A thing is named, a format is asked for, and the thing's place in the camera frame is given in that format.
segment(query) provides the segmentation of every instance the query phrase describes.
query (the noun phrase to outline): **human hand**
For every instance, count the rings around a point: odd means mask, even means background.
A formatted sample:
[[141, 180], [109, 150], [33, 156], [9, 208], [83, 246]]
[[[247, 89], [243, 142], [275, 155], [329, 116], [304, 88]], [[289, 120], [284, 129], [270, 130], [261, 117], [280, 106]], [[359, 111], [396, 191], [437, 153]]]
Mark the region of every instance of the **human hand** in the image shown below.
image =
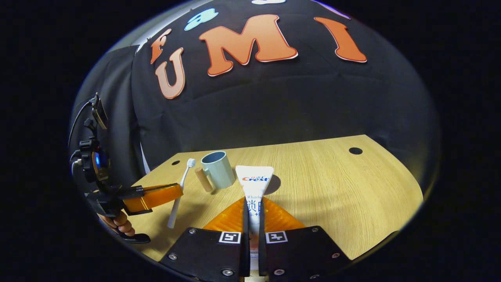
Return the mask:
[[117, 233], [117, 227], [118, 227], [118, 230], [120, 230], [121, 232], [125, 233], [125, 235], [127, 236], [134, 236], [134, 234], [136, 233], [136, 230], [134, 230], [134, 228], [132, 228], [132, 223], [130, 223], [130, 221], [127, 220], [127, 215], [120, 211], [120, 215], [111, 219], [109, 217], [106, 217], [104, 215], [100, 215], [98, 214], [99, 218], [101, 218], [101, 220], [106, 223], [106, 225], [108, 225], [108, 227], [111, 228], [111, 230], [113, 230], [113, 232]]

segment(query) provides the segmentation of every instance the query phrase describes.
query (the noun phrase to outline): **screw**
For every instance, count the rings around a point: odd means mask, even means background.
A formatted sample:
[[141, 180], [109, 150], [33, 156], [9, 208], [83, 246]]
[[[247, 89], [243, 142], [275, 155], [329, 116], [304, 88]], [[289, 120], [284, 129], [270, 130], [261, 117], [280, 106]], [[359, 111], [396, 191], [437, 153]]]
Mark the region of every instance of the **screw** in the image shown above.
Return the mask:
[[223, 274], [224, 276], [232, 276], [232, 275], [233, 275], [233, 270], [231, 270], [231, 269], [224, 269], [224, 270], [222, 271], [222, 274]]
[[277, 270], [275, 270], [275, 272], [273, 272], [273, 274], [275, 274], [275, 275], [282, 275], [284, 273], [285, 273], [285, 270], [283, 270], [283, 269], [277, 269]]

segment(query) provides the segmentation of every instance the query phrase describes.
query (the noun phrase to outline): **toothbrush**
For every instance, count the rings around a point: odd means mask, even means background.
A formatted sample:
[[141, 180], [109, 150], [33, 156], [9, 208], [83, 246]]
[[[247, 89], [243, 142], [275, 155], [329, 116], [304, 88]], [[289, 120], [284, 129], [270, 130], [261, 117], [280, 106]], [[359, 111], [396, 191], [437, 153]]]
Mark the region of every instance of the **toothbrush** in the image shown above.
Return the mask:
[[[195, 162], [196, 162], [195, 159], [189, 159], [188, 162], [186, 163], [186, 170], [184, 171], [183, 178], [181, 179], [181, 183], [179, 184], [181, 186], [181, 190], [184, 190], [184, 179], [186, 178], [186, 174], [188, 173], [189, 168], [195, 166]], [[181, 201], [181, 197], [174, 200], [174, 205], [172, 206], [172, 210], [170, 212], [169, 223], [167, 223], [167, 227], [171, 229], [174, 228], [174, 223], [176, 222], [176, 215], [177, 215], [177, 209], [179, 208], [179, 201]]]

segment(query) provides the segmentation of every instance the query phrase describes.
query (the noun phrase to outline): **mug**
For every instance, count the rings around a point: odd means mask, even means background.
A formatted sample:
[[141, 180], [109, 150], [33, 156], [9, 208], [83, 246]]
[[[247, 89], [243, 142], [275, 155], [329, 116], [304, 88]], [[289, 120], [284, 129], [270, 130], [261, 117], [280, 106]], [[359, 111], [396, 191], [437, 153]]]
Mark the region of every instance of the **mug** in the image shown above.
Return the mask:
[[202, 163], [203, 168], [202, 177], [208, 177], [215, 188], [224, 189], [230, 187], [235, 182], [235, 174], [229, 164], [225, 151], [216, 151], [207, 154], [202, 158], [200, 163]]

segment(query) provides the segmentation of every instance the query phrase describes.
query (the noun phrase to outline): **table surface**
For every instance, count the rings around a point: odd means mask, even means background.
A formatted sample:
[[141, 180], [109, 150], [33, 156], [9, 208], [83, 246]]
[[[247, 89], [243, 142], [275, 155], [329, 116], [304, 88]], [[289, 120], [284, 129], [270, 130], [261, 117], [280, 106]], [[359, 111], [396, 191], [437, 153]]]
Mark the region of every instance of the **table surface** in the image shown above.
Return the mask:
[[[362, 149], [362, 154], [350, 153], [352, 147]], [[188, 159], [196, 159], [197, 168], [203, 156], [219, 150], [178, 153], [134, 185], [179, 183]], [[265, 197], [306, 226], [322, 226], [350, 259], [402, 228], [423, 201], [411, 173], [366, 135], [223, 150], [233, 169], [236, 165], [273, 167], [273, 177], [281, 185]], [[167, 227], [173, 201], [153, 208], [152, 213], [129, 217], [137, 233], [151, 237], [148, 244], [131, 246], [155, 261], [186, 228], [204, 227], [244, 196], [238, 180], [226, 189], [206, 192], [194, 168], [186, 176], [173, 229]]]

